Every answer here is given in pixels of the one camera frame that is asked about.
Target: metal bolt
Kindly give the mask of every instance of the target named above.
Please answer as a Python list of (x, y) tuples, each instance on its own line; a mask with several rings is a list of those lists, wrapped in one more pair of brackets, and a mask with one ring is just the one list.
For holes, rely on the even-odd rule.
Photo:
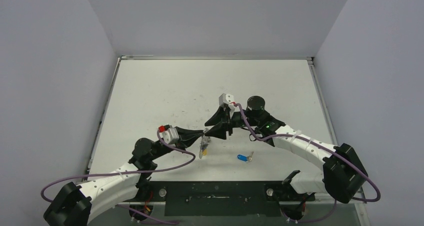
[(273, 189), (267, 189), (266, 190), (266, 195), (272, 196), (273, 194), (274, 194), (274, 190)]
[(167, 190), (166, 189), (160, 189), (159, 190), (159, 196), (165, 197), (165, 195), (167, 195)]

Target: black cylinder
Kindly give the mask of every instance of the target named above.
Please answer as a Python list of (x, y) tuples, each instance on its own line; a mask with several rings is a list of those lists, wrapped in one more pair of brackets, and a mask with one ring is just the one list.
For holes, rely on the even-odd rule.
[(247, 110), (252, 115), (260, 115), (265, 110), (265, 100), (260, 96), (252, 96), (247, 100)]
[(134, 155), (137, 158), (137, 160), (140, 160), (141, 157), (150, 153), (152, 144), (153, 144), (153, 141), (147, 138), (141, 138), (137, 140), (137, 142), (135, 143), (132, 155)]

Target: blue object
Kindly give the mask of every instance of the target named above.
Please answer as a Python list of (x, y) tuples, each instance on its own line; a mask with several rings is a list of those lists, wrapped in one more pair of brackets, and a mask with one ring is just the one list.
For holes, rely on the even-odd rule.
[(239, 159), (239, 160), (241, 160), (241, 161), (245, 161), (245, 162), (247, 162), (247, 161), (248, 161), (247, 156), (244, 156), (244, 155), (237, 155), (237, 159)]

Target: gray wall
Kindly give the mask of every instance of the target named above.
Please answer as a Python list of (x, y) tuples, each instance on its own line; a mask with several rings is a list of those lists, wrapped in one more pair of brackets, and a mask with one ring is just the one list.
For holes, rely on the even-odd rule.
[(374, 226), (424, 225), (423, 9), (348, 0), (315, 59), (339, 143), (357, 149), (381, 189), (367, 205)]
[(89, 0), (118, 54), (313, 56), (346, 0)]
[(0, 59), (0, 224), (46, 225), (40, 189), (86, 167), (116, 55), (87, 0), (0, 0)]

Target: red cap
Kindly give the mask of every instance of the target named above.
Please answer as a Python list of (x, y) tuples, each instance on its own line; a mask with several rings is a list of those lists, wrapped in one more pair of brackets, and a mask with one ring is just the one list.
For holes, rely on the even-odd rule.
[(163, 131), (165, 131), (165, 126), (161, 125), (159, 126), (159, 132), (162, 133)]

